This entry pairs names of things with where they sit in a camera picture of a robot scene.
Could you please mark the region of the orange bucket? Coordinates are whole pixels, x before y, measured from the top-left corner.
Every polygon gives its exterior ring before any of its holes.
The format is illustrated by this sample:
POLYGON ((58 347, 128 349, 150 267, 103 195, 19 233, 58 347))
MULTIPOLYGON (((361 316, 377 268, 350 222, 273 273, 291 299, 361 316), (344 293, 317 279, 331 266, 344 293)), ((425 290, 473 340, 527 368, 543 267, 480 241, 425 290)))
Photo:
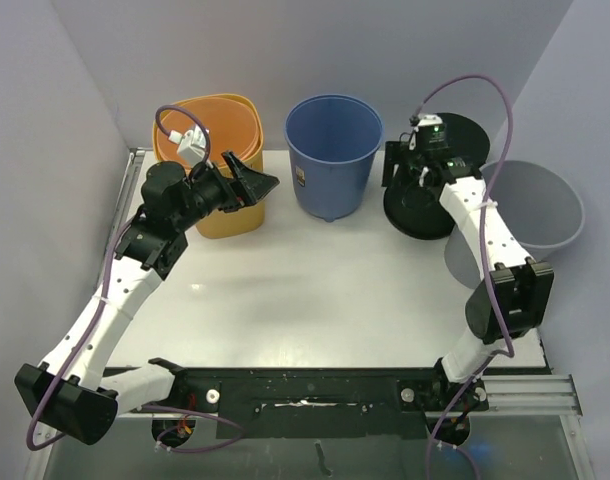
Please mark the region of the orange bucket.
MULTIPOLYGON (((194 97, 174 103, 190 111, 206 127, 211 140, 210 159, 219 167, 225 166, 221 153, 231 150, 244 162, 256 155, 262 147, 261 120, 254 104, 237 94, 215 94, 194 97)), ((186 115, 167 110, 161 121, 168 130, 185 133, 193 122, 186 115)), ((159 161, 177 161, 189 171, 189 164, 177 155, 178 146, 171 143, 154 122, 152 140, 155 156, 159 161)))

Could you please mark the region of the blue plastic bucket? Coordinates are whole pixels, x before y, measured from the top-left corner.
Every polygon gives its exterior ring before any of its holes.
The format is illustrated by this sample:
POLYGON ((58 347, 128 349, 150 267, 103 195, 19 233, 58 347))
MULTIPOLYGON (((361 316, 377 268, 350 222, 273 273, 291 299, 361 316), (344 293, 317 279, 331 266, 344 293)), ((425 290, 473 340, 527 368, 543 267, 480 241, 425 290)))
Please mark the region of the blue plastic bucket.
POLYGON ((284 136, 294 193, 304 211, 333 222, 360 207, 383 140, 374 108, 347 95, 316 95, 292 108, 284 136))

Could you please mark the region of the black ribbed bucket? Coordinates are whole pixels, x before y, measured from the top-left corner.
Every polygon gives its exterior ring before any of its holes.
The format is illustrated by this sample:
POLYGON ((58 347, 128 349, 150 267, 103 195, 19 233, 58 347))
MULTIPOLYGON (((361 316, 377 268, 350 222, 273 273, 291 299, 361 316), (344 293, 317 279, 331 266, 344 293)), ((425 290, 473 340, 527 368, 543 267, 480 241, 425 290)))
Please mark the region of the black ribbed bucket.
MULTIPOLYGON (((450 147, 443 176, 445 185, 459 178, 481 177, 480 168, 485 164, 490 140, 485 130, 474 120, 456 113, 440 112, 444 124, 434 131, 412 127, 396 141, 405 142, 410 150, 447 144, 450 147)), ((450 235, 454 220, 439 203, 443 187, 427 188, 412 183, 397 184, 385 188, 384 213, 389 222, 400 232, 420 240, 437 240, 450 235)))

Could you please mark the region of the grey plastic bucket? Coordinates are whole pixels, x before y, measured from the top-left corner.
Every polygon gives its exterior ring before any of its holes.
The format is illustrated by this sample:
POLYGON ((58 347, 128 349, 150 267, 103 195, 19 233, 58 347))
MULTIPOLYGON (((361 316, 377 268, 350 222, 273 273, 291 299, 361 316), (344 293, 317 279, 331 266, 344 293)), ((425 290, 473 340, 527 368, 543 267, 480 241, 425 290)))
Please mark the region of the grey plastic bucket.
POLYGON ((439 202, 455 227, 444 252, 456 280, 475 289, 483 280, 480 237, 485 237, 490 268, 543 261, 569 245, 584 226, 583 204, 554 172, 534 163, 507 160, 483 167, 481 177, 457 179, 443 187, 439 202))

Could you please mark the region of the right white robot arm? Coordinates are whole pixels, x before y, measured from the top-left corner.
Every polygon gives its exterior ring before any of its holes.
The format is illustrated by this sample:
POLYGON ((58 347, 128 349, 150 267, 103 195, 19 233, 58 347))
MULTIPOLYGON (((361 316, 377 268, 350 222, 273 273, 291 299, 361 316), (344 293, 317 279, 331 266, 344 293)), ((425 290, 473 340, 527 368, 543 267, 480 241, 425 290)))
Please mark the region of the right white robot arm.
POLYGON ((481 172, 489 150, 478 124, 438 117, 385 144, 388 221, 419 240, 460 233, 479 276, 465 305, 464 334, 434 367, 430 397, 444 409, 463 401, 493 357, 512 355, 514 340, 541 325, 554 280, 552 267, 520 245, 491 198, 481 172))

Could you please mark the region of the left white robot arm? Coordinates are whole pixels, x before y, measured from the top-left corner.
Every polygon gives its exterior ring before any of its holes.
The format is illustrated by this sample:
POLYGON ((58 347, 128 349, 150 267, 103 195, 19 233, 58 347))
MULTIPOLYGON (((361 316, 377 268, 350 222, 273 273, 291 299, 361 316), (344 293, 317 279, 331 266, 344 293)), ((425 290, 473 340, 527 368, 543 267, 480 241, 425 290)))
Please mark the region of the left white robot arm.
POLYGON ((261 203, 279 179, 222 155, 230 173, 208 160, 185 170, 160 162, 146 172, 142 202, 110 241, 100 285, 75 323, 39 365, 24 364, 14 384, 31 416, 26 445, 46 448, 65 436, 98 442, 115 418, 158 404, 175 411, 189 387, 182 367, 162 359, 107 377, 108 360, 139 309, 185 252, 186 233, 215 211, 261 203))

